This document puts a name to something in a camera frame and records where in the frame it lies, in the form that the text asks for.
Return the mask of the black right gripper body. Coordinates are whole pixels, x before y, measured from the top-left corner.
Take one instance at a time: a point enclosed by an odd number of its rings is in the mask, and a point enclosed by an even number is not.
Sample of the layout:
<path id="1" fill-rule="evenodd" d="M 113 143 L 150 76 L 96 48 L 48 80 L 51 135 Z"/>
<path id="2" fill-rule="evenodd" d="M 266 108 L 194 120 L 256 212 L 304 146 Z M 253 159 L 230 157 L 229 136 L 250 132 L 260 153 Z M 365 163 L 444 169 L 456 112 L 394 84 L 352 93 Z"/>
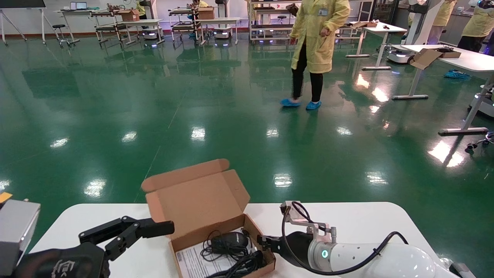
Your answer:
<path id="1" fill-rule="evenodd" d="M 286 244 L 282 236 L 280 236 L 276 243 L 276 253 L 295 267 L 302 267 L 298 261 L 303 262 L 308 267 L 308 250 L 312 240 L 312 234 L 292 232 L 286 236 L 286 241 L 288 242 Z"/>

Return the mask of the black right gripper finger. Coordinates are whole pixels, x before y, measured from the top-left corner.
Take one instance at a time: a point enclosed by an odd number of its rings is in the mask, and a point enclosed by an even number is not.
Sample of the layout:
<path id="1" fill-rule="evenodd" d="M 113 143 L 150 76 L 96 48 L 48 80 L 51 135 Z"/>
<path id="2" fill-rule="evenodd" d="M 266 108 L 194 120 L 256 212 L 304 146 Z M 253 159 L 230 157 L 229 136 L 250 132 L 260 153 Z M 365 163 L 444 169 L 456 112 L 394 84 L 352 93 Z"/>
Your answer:
<path id="1" fill-rule="evenodd" d="M 257 235 L 257 243 L 263 251 L 281 254 L 284 251 L 284 241 L 280 236 Z"/>

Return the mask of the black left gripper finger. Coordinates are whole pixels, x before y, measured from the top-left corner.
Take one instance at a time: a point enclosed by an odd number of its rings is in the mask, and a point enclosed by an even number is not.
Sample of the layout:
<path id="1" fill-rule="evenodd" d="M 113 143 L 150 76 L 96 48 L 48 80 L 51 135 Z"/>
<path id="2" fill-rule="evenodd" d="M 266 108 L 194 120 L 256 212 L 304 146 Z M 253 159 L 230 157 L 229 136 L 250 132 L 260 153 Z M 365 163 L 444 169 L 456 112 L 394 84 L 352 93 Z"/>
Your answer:
<path id="1" fill-rule="evenodd" d="M 105 257 L 114 261 L 138 239 L 166 236 L 174 232 L 175 226 L 171 220 L 156 223 L 152 218 L 134 219 L 123 216 L 80 233 L 79 240 L 81 244 L 89 242 L 94 245 L 111 240 L 105 246 Z"/>

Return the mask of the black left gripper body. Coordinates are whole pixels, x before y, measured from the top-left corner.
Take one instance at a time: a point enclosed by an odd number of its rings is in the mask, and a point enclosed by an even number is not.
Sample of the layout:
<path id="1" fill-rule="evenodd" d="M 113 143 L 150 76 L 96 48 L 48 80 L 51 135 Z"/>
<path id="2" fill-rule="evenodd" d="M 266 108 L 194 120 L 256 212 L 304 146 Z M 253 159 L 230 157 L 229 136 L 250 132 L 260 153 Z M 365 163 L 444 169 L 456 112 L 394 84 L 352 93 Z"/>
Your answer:
<path id="1" fill-rule="evenodd" d="M 105 251 L 92 243 L 67 249 L 47 249 L 25 255 L 13 278 L 108 278 Z"/>

